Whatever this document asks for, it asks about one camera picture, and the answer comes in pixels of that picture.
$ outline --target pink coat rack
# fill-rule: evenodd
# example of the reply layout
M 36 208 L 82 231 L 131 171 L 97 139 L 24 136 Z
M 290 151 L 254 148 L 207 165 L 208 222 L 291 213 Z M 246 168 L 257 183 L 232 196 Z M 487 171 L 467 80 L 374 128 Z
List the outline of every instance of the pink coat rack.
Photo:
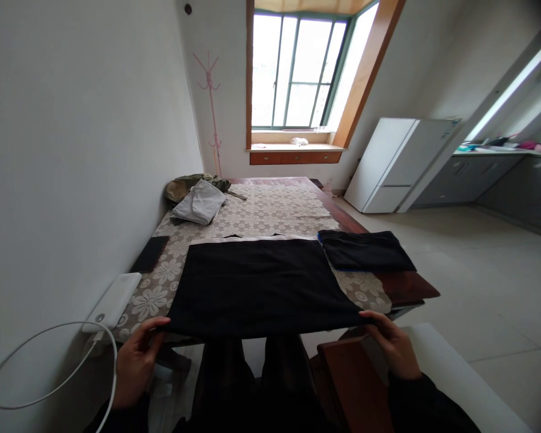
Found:
M 215 159 L 215 171 L 216 173 L 222 177 L 222 169 L 221 169 L 221 144 L 222 141 L 218 138 L 218 133 L 216 131 L 216 119 L 215 119 L 215 104 L 212 102 L 212 91 L 217 90 L 220 87 L 220 83 L 214 87 L 212 84 L 212 70 L 215 68 L 216 61 L 218 60 L 218 57 L 215 59 L 215 61 L 212 63 L 212 66 L 210 65 L 210 51 L 207 51 L 207 59 L 208 59 L 208 67 L 204 67 L 202 62 L 198 59 L 197 55 L 192 53 L 194 58 L 200 63 L 200 66 L 203 67 L 204 72 L 206 74 L 206 86 L 202 86 L 200 83 L 198 85 L 201 89 L 209 90 L 210 94 L 210 109 L 212 111 L 212 123 L 215 127 L 215 143 L 211 144 L 209 141 L 209 146 L 212 147 L 212 154 Z

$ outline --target freezer door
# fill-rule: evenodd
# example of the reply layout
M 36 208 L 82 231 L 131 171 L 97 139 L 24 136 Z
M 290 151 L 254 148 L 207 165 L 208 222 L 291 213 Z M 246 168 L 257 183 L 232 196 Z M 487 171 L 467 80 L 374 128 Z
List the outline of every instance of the freezer door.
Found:
M 420 120 L 396 153 L 380 184 L 404 186 L 417 182 L 455 126 L 451 120 Z

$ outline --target lace tablecloth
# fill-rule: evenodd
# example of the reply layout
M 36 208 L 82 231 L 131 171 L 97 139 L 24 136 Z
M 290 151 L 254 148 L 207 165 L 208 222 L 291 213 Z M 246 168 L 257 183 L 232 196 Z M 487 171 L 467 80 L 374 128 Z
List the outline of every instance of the lace tablecloth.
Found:
M 153 236 L 170 236 L 154 271 L 142 280 L 113 330 L 119 342 L 125 342 L 140 323 L 154 316 L 166 316 L 194 239 L 298 235 L 316 236 L 319 230 L 338 230 L 338 223 L 323 207 L 316 195 L 306 188 L 284 185 L 233 185 L 231 191 L 248 197 L 243 201 L 227 194 L 221 208 L 208 226 L 183 223 L 175 226 L 170 212 L 164 216 Z M 341 290 L 365 310 L 388 313 L 391 301 L 381 281 L 370 272 L 335 274 Z

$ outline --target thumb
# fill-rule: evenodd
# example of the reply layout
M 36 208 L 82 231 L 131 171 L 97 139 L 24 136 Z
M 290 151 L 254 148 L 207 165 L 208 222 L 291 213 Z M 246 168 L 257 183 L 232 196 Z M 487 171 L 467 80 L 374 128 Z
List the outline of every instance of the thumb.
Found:
M 390 342 L 386 338 L 384 338 L 383 334 L 377 329 L 375 325 L 367 325 L 367 332 L 371 335 L 371 337 L 378 343 L 379 346 L 381 346 L 381 349 L 387 350 L 390 349 Z
M 160 350 L 160 346 L 162 346 L 162 343 L 164 342 L 164 337 L 165 333 L 158 333 L 157 335 L 155 335 L 154 339 L 152 340 L 152 345 L 146 352 L 146 356 L 148 358 L 151 358 L 153 361 L 156 359 L 158 351 Z

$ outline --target window frame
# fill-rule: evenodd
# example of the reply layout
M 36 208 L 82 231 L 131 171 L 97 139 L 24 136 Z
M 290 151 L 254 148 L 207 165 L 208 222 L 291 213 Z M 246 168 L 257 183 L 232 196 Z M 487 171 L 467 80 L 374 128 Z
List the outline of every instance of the window frame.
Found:
M 325 102 L 325 108 L 323 109 L 323 113 L 319 122 L 319 126 L 326 126 L 329 120 L 329 116 L 331 114 L 332 104 L 335 99 L 335 95 L 337 94 L 337 87 L 341 78 L 341 74 L 343 71 L 344 66 L 344 59 L 346 58 L 350 40 L 352 38 L 353 29 L 355 27 L 356 18 L 360 14 L 355 15 L 348 15 L 348 14 L 326 14 L 326 13 L 318 13 L 318 12 L 306 12 L 306 11 L 299 11 L 299 12 L 274 12 L 269 11 L 265 9 L 254 9 L 254 15 L 266 15 L 266 16 L 276 16 L 281 18 L 281 27 L 280 27 L 280 35 L 279 35 L 279 42 L 278 42 L 278 54 L 277 54 L 277 71 L 275 73 L 275 85 L 274 85 L 274 96 L 272 101 L 272 116 L 270 118 L 271 125 L 269 126 L 252 126 L 252 131 L 294 131 L 294 130 L 303 130 L 303 131 L 312 131 L 313 127 L 311 126 L 313 123 L 313 117 L 314 117 L 314 110 L 317 106 L 317 101 L 319 99 L 319 92 L 321 89 L 321 86 L 328 85 L 329 86 L 329 92 L 326 97 Z M 294 17 L 297 18 L 296 22 L 296 29 L 295 29 L 295 42 L 293 44 L 293 53 L 291 58 L 291 64 L 290 64 L 290 71 L 289 71 L 289 83 L 287 88 L 287 97 L 285 101 L 285 107 L 284 107 L 284 118 L 283 118 L 283 124 L 281 126 L 273 126 L 274 118 L 275 118 L 275 108 L 277 105 L 277 88 L 278 88 L 278 71 L 280 67 L 280 59 L 281 59 L 281 45 L 283 41 L 283 23 L 285 17 Z M 296 56 L 296 48 L 298 44 L 299 39 L 299 27 L 301 25 L 301 20 L 317 20 L 317 21 L 330 21 L 331 23 L 331 30 L 329 33 L 329 39 L 326 45 L 325 54 L 323 56 L 323 64 L 320 69 L 320 75 L 319 75 L 319 82 L 302 82 L 302 81 L 293 81 L 293 72 L 295 70 L 295 56 Z M 326 66 L 326 59 L 329 53 L 329 48 L 331 47 L 331 39 L 332 39 L 332 33 L 335 28 L 335 24 L 343 22 L 346 24 L 344 29 L 344 35 L 343 40 L 341 42 L 341 48 L 338 51 L 337 61 L 335 63 L 335 69 L 332 75 L 332 79 L 329 83 L 322 83 L 323 79 L 323 73 L 325 71 Z M 286 126 L 287 116 L 289 113 L 289 103 L 290 103 L 290 91 L 292 88 L 292 85 L 316 85 L 317 91 L 314 96 L 314 102 L 313 102 L 313 109 L 311 111 L 311 117 L 308 121 L 308 125 L 305 126 Z

